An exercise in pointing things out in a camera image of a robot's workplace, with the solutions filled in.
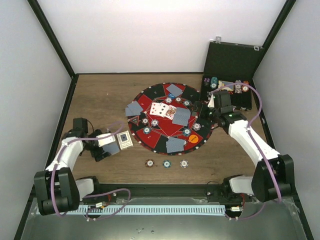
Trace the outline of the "orange round blind button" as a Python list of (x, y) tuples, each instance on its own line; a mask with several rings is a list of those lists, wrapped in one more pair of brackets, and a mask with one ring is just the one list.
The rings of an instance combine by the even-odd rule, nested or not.
[(199, 142), (199, 137), (195, 134), (189, 136), (188, 141), (192, 144), (196, 144)]

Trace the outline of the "red poker chip stack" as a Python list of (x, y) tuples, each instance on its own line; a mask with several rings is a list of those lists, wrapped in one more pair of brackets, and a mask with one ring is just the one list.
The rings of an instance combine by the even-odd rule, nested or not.
[(152, 159), (148, 159), (146, 162), (145, 162), (145, 166), (147, 168), (152, 168), (154, 166), (155, 162), (152, 160)]

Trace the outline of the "dealt blue playing card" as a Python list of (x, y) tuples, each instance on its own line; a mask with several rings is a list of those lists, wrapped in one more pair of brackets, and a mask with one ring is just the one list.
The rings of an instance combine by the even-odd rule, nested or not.
[(137, 114), (133, 111), (131, 111), (128, 107), (125, 108), (125, 116), (130, 117), (130, 116), (136, 116)]

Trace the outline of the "teal poker chip stack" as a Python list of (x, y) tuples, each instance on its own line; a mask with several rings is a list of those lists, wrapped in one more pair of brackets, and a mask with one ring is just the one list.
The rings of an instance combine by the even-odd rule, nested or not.
[(170, 168), (172, 163), (169, 160), (165, 160), (162, 165), (164, 168)]

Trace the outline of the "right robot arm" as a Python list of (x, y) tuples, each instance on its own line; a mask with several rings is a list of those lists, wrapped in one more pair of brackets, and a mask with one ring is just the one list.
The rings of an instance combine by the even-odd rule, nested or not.
[(229, 202), (240, 194), (256, 197), (260, 202), (281, 201), (295, 192), (294, 161), (268, 145), (251, 127), (245, 115), (236, 111), (225, 90), (217, 91), (208, 103), (196, 101), (192, 112), (208, 120), (233, 138), (252, 160), (253, 176), (235, 175), (224, 179), (223, 198)]

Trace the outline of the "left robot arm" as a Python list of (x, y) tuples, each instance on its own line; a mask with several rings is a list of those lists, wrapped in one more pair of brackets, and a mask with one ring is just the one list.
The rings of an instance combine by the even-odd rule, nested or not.
[(97, 202), (102, 196), (102, 189), (95, 185), (92, 177), (75, 180), (72, 173), (78, 157), (85, 150), (100, 160), (111, 155), (104, 150), (115, 140), (111, 131), (106, 128), (89, 133), (88, 123), (86, 118), (73, 119), (72, 128), (61, 137), (61, 146), (54, 160), (34, 176), (38, 211), (42, 216), (63, 216), (77, 210), (83, 197)]

